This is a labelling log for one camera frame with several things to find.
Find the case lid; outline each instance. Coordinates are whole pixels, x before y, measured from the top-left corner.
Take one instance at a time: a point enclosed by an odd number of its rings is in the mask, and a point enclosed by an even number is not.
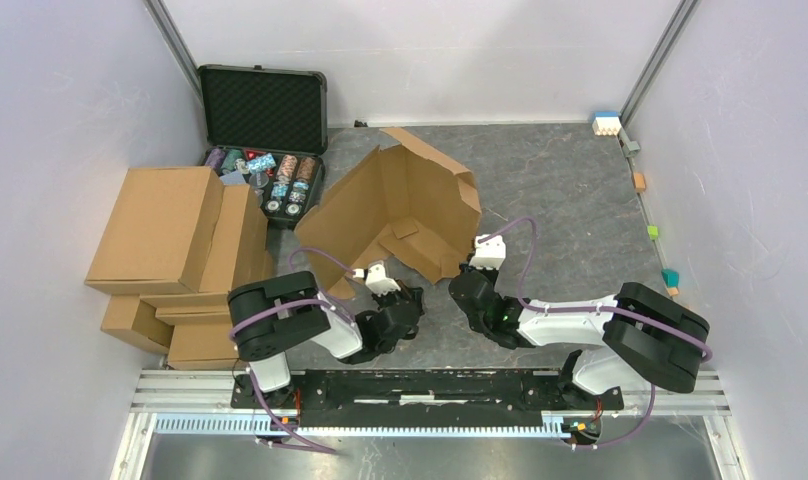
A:
[[[327,150],[323,74],[204,65],[198,76],[211,144],[307,155]]]

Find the blue block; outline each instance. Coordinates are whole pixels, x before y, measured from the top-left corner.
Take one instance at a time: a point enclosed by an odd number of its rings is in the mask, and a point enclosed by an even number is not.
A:
[[[666,288],[678,287],[678,281],[681,279],[678,272],[672,270],[671,268],[664,268],[661,273],[663,274],[663,283],[666,284]]]

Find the poker chip case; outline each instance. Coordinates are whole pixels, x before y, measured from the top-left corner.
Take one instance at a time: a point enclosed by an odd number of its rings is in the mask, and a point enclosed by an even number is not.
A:
[[[270,181],[262,189],[260,208],[270,225],[294,228],[322,193],[321,155],[328,146],[325,76],[223,65],[204,65],[198,76],[212,145],[207,153],[214,148],[239,149],[246,155],[271,153],[277,165],[266,171]],[[297,158],[297,164],[289,155]],[[310,176],[309,181],[302,185],[304,178],[296,178],[296,173]],[[288,183],[281,181],[285,177],[290,178]]]

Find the white wall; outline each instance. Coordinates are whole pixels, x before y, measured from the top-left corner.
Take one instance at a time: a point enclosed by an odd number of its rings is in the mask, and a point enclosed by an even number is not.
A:
[[[331,125],[618,110],[677,0],[166,0],[195,62],[320,70]]]
[[[140,368],[83,278],[129,166],[192,164],[199,106],[140,0],[0,0],[0,479],[101,479]]]
[[[628,131],[754,478],[808,478],[808,0],[702,2]]]

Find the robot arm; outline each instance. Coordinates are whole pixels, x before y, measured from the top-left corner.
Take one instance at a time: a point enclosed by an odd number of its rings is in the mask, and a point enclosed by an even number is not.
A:
[[[664,323],[701,342],[709,326],[695,313],[639,284],[626,283],[616,295],[580,302],[546,303],[525,299],[545,312],[525,308],[518,298],[495,291],[505,246],[500,236],[479,243],[448,291],[466,314],[472,330],[505,348],[533,348],[555,343],[601,347],[576,352],[561,375],[589,395],[645,382],[680,393],[692,392],[702,352],[682,339],[614,313],[630,311]]]
[[[289,385],[286,351],[306,341],[328,350],[347,364],[367,362],[389,353],[398,340],[418,331],[422,289],[408,288],[386,278],[383,264],[374,264],[367,284],[378,311],[365,311],[351,321],[330,304],[310,272],[297,272],[239,287],[228,295],[239,359],[248,362],[263,393]],[[271,314],[240,327],[247,319],[277,305],[294,308]]]

